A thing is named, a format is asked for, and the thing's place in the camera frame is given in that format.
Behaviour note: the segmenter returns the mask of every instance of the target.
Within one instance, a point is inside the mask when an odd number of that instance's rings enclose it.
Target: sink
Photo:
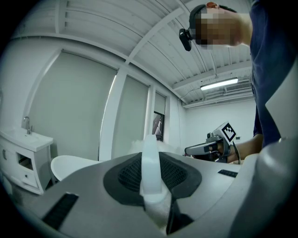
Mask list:
[[[12,143],[33,152],[37,152],[53,143],[53,138],[43,136],[35,132],[28,135],[27,130],[20,127],[0,130],[0,135]]]

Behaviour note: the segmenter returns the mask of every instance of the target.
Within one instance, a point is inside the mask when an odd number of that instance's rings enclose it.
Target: window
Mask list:
[[[152,134],[156,135],[156,139],[159,141],[163,141],[163,126],[164,115],[158,112],[154,112]]]

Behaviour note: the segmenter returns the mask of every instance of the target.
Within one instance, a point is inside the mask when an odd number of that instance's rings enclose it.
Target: navy shirt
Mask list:
[[[263,134],[263,147],[280,139],[278,129],[265,103],[281,85],[296,57],[294,46],[278,24],[262,6],[255,3],[250,12],[253,25],[251,37],[252,89],[256,100],[254,136]]]

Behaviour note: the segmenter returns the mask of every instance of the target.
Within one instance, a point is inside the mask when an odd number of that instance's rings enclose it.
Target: black slot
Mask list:
[[[226,175],[226,176],[230,176],[230,177],[233,177],[233,178],[236,178],[236,176],[238,174],[237,172],[228,171],[228,170],[224,170],[224,169],[218,171],[218,173]]]
[[[58,230],[63,220],[79,197],[75,194],[66,193],[44,217],[43,221]]]

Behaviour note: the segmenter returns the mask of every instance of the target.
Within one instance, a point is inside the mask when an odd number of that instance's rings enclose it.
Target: fluorescent light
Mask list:
[[[207,89],[211,89],[214,87],[221,87],[221,86],[225,86],[225,85],[229,85],[229,84],[235,84],[237,82],[238,82],[238,78],[232,78],[232,79],[224,80],[224,81],[221,81],[218,83],[201,86],[201,90],[207,90]]]

